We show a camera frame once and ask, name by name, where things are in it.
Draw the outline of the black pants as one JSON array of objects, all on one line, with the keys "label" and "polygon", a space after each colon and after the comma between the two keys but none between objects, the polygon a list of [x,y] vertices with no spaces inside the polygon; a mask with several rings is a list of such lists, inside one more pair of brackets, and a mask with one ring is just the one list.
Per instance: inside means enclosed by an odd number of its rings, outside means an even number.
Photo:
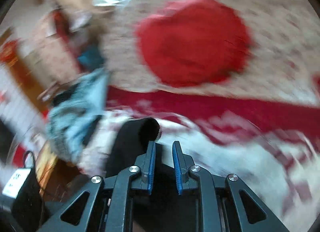
[{"label": "black pants", "polygon": [[[106,162],[107,177],[132,166],[156,140],[160,125],[154,118],[130,120],[122,125]],[[162,163],[162,148],[157,146],[155,180],[149,197],[133,201],[133,231],[195,231],[195,198],[180,196],[174,169]]]}]

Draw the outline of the light blue clothing pile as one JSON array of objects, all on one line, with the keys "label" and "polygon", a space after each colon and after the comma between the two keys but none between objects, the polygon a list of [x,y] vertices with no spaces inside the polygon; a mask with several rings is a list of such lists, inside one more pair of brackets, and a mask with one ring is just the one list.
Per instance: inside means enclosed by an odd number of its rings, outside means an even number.
[{"label": "light blue clothing pile", "polygon": [[105,110],[109,73],[104,68],[83,75],[53,99],[46,123],[53,152],[77,164]]}]

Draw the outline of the red and white fleece blanket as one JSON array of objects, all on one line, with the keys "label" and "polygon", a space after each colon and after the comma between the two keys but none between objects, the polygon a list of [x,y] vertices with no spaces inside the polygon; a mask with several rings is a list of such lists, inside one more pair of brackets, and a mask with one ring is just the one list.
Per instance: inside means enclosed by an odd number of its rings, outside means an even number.
[{"label": "red and white fleece blanket", "polygon": [[218,176],[237,174],[290,231],[319,216],[319,108],[290,103],[110,88],[106,110],[77,167],[102,175],[120,127],[152,117],[161,127],[162,160],[172,143]]}]

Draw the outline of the black power adapter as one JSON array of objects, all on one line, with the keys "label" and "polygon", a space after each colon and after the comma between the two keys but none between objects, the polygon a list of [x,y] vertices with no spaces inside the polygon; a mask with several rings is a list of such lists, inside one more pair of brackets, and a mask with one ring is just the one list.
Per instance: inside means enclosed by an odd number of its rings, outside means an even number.
[{"label": "black power adapter", "polygon": [[1,219],[11,231],[37,231],[42,197],[35,169],[17,169],[1,192]]}]

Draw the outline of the red heart-shaped cushion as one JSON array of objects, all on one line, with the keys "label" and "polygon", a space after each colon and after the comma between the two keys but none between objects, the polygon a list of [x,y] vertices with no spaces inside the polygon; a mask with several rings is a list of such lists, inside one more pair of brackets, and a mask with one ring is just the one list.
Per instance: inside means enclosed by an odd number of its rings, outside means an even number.
[{"label": "red heart-shaped cushion", "polygon": [[137,47],[162,84],[191,87],[242,73],[252,38],[239,14],[216,0],[177,0],[136,26]]}]

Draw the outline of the teal bag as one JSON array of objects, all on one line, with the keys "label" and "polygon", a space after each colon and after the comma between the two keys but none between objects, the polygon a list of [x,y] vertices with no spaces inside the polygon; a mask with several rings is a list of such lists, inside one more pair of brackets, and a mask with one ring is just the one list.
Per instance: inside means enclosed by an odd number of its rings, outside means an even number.
[{"label": "teal bag", "polygon": [[97,45],[88,45],[77,58],[85,71],[94,71],[105,64],[105,58],[101,55]]}]

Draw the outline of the wooden door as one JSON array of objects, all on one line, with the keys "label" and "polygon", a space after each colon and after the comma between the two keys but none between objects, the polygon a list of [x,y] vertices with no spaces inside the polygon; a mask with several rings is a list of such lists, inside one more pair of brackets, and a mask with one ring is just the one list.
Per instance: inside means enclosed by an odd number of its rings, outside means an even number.
[{"label": "wooden door", "polygon": [[2,45],[1,63],[5,64],[21,91],[39,112],[48,113],[47,103],[38,99],[44,88],[23,61],[18,51],[18,40],[7,41]]}]

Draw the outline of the floral cream quilt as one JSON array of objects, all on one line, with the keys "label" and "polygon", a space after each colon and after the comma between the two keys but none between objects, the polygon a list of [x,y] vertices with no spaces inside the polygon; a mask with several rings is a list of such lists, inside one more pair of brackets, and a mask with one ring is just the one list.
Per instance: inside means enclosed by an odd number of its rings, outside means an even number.
[{"label": "floral cream quilt", "polygon": [[180,94],[257,98],[318,106],[319,17],[308,0],[217,0],[233,8],[248,28],[250,57],[240,74],[223,83],[173,88],[160,82],[137,49],[134,27],[175,0],[124,0],[111,18],[101,50],[114,86],[133,92],[164,90]]}]

